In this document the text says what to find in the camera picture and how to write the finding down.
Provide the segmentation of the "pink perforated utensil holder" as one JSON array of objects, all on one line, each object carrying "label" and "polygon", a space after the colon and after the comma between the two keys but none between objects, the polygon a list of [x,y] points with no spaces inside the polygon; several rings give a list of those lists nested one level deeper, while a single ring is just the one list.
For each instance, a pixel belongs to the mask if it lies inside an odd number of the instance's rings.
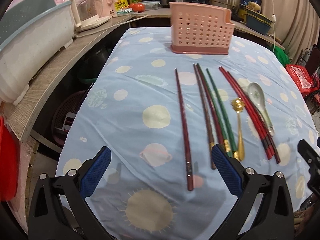
[{"label": "pink perforated utensil holder", "polygon": [[171,49],[178,54],[227,55],[235,24],[231,10],[214,5],[171,2]]}]

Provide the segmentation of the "wooden counter shelf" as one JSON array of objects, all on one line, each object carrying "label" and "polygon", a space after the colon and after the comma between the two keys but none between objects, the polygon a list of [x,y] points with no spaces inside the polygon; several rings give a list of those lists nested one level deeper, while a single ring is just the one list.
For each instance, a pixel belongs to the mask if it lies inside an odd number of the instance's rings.
[{"label": "wooden counter shelf", "polygon": [[103,25],[80,33],[66,49],[61,49],[39,70],[18,105],[5,103],[2,113],[20,142],[25,143],[33,125],[50,95],[70,69],[95,45],[119,26],[142,19],[169,19],[170,9],[160,8],[145,13],[130,13],[112,18]]}]

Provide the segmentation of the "red tomato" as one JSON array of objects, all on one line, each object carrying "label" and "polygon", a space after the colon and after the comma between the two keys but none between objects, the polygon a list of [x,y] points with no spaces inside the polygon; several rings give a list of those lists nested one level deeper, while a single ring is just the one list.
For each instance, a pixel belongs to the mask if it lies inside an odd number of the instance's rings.
[{"label": "red tomato", "polygon": [[144,12],[145,11],[145,5],[143,3],[131,3],[129,5],[129,8],[132,9],[134,12]]}]

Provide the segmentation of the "light blue planet tablecloth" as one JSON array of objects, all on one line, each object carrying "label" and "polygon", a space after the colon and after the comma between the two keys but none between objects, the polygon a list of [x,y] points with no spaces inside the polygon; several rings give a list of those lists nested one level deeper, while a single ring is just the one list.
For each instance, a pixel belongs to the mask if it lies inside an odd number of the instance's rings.
[{"label": "light blue planet tablecloth", "polygon": [[[208,239],[220,226],[236,196],[210,166],[204,113],[193,64],[199,64],[219,91],[234,135],[236,93],[220,72],[229,71],[242,88],[258,83],[274,126],[280,164],[267,160],[258,133],[242,112],[244,167],[260,174],[283,172],[293,209],[311,194],[307,163],[298,142],[316,146],[318,133],[291,77],[267,48],[240,37],[228,55],[176,54],[170,28],[135,28],[121,37],[71,126],[56,175],[93,158],[107,146],[112,160],[91,197],[91,210],[119,239]],[[187,174],[175,69],[187,119],[194,190]]]}]

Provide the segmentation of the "white dish rack bin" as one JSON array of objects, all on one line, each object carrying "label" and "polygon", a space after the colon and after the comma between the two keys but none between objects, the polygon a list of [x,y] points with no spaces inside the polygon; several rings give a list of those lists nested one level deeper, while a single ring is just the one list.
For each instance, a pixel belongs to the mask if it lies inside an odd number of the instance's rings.
[{"label": "white dish rack bin", "polygon": [[19,27],[1,43],[1,101],[17,105],[29,81],[62,47],[73,43],[71,1],[56,5]]}]

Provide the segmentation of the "green chopstick gold band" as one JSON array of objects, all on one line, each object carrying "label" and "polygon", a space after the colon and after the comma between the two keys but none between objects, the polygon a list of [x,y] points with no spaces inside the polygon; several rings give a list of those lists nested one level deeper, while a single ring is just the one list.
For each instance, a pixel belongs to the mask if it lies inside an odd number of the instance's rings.
[{"label": "green chopstick gold band", "polygon": [[227,138],[227,134],[224,129],[223,121],[221,119],[221,115],[219,113],[218,107],[216,105],[212,90],[208,84],[208,81],[206,80],[204,73],[200,67],[200,65],[196,64],[197,70],[199,71],[201,81],[204,85],[204,90],[206,93],[206,96],[208,98],[208,101],[210,101],[211,109],[212,109],[212,116],[214,119],[214,125],[215,125],[215,131],[218,138],[218,142],[220,145],[223,145],[225,148],[225,151],[228,153],[230,157],[233,157],[233,152],[231,151],[229,141]]}]

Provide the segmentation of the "green chopstick right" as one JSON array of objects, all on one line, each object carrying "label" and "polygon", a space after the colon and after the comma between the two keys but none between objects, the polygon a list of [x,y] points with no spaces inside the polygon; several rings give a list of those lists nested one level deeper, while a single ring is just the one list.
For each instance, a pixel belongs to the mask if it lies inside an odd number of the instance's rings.
[{"label": "green chopstick right", "polygon": [[229,145],[230,145],[230,148],[231,148],[231,151],[232,151],[232,154],[233,154],[233,157],[235,159],[239,159],[239,153],[238,153],[238,148],[236,146],[236,143],[235,143],[235,139],[234,139],[234,134],[233,134],[233,131],[232,131],[232,127],[231,127],[231,124],[229,122],[229,118],[228,118],[228,114],[226,112],[226,109],[225,109],[225,106],[223,104],[223,101],[221,99],[221,96],[219,94],[219,91],[216,87],[216,84],[212,78],[212,75],[210,74],[210,71],[208,68],[206,68],[206,72],[209,76],[209,79],[210,79],[210,82],[213,86],[213,89],[214,89],[214,92],[215,92],[215,95],[217,97],[217,100],[218,100],[218,103],[219,103],[219,106],[220,106],[220,109],[221,109],[221,112],[222,112],[222,116],[223,116],[223,120],[225,122],[225,125],[226,125],[226,129],[227,129],[227,134],[228,134],[228,141],[229,141]]}]

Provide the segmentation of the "brown chopstick gold band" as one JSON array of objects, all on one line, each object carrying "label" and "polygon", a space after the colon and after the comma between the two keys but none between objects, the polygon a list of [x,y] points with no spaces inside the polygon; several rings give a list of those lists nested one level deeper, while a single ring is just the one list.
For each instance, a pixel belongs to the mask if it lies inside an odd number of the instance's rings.
[{"label": "brown chopstick gold band", "polygon": [[210,123],[208,108],[207,108],[207,104],[206,104],[206,98],[204,95],[203,85],[202,85],[201,78],[200,78],[199,72],[197,70],[196,64],[193,64],[193,69],[194,69],[195,76],[197,79],[197,84],[198,84],[199,93],[200,93],[200,99],[201,99],[203,113],[204,113],[204,120],[205,120],[205,124],[206,124],[211,169],[215,170],[216,166],[212,160],[212,147],[214,146],[214,137],[213,137],[212,127],[211,127],[211,123]]}]

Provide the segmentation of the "dark maroon chopstick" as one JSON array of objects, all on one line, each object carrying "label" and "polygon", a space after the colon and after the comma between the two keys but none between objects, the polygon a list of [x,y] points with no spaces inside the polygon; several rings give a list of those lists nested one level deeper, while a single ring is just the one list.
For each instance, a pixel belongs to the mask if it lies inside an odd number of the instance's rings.
[{"label": "dark maroon chopstick", "polygon": [[182,122],[182,131],[183,131],[183,143],[184,143],[184,153],[185,153],[185,164],[186,164],[186,174],[187,174],[187,189],[188,191],[194,190],[193,183],[193,167],[191,161],[191,151],[190,151],[190,142],[188,134],[187,119],[185,116],[184,102],[181,90],[181,84],[178,77],[178,70],[175,69],[176,85],[177,85],[177,94],[180,106],[180,115]]}]

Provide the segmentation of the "yellow oil bottle left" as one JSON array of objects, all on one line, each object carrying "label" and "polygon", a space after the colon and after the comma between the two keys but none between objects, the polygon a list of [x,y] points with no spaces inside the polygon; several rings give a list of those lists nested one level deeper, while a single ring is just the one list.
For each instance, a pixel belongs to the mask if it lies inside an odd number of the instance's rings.
[{"label": "yellow oil bottle left", "polygon": [[127,9],[129,7],[127,0],[117,0],[115,3],[116,11]]}]

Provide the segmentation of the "dark red chopstick gold band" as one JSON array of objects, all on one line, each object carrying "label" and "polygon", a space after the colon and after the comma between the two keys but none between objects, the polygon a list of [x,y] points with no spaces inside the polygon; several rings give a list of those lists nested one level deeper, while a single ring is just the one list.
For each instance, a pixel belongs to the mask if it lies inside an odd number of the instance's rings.
[{"label": "dark red chopstick gold band", "polygon": [[203,71],[201,70],[201,67],[200,67],[200,65],[198,63],[196,64],[196,67],[197,67],[197,70],[199,72],[199,75],[200,75],[200,78],[201,78],[201,81],[202,81],[202,84],[203,84],[203,87],[204,87],[204,91],[205,91],[205,94],[206,94],[206,97],[207,97],[207,100],[208,100],[210,112],[211,112],[211,115],[212,115],[212,118],[213,118],[213,123],[214,123],[214,126],[215,126],[215,133],[216,133],[216,136],[217,136],[218,143],[223,148],[225,148],[224,131],[223,131],[222,127],[221,127],[222,122],[221,122],[220,117],[219,117],[219,115],[218,115],[218,113],[216,111],[215,102],[214,102],[214,99],[213,99],[212,92],[210,90],[210,87],[208,85],[208,82],[207,82],[206,78],[204,77]]}]

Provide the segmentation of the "green plastic bag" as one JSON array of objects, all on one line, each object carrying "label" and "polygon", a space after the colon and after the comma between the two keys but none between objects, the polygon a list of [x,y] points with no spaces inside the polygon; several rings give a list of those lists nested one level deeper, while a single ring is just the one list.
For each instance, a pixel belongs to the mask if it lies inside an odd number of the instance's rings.
[{"label": "green plastic bag", "polygon": [[288,64],[290,64],[289,57],[287,56],[285,51],[279,48],[278,46],[267,46],[267,49],[274,53],[274,55],[283,67],[286,67]]}]

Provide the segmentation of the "white ceramic soup spoon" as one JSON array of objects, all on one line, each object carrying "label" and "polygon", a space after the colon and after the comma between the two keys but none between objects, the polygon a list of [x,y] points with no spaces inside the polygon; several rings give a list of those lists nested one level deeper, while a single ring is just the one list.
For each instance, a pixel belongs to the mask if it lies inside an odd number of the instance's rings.
[{"label": "white ceramic soup spoon", "polygon": [[249,96],[249,99],[251,100],[253,105],[255,105],[255,108],[263,118],[264,124],[270,136],[274,136],[274,126],[266,109],[266,100],[262,88],[258,83],[252,82],[247,87],[247,94]]}]

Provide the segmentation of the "glass kettle white base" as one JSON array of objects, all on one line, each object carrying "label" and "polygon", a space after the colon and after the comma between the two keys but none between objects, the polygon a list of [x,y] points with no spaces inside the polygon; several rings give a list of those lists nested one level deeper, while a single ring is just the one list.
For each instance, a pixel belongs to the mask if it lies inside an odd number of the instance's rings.
[{"label": "glass kettle white base", "polygon": [[87,31],[101,26],[111,19],[111,16],[102,16],[103,0],[69,0],[74,18],[76,32]]}]

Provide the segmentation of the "red plastic item left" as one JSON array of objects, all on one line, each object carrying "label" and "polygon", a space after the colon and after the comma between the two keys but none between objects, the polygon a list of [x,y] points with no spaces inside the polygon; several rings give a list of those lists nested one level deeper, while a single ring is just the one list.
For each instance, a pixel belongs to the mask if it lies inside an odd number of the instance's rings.
[{"label": "red plastic item left", "polygon": [[0,145],[1,202],[7,202],[17,192],[20,149],[19,143],[6,128],[2,116]]}]

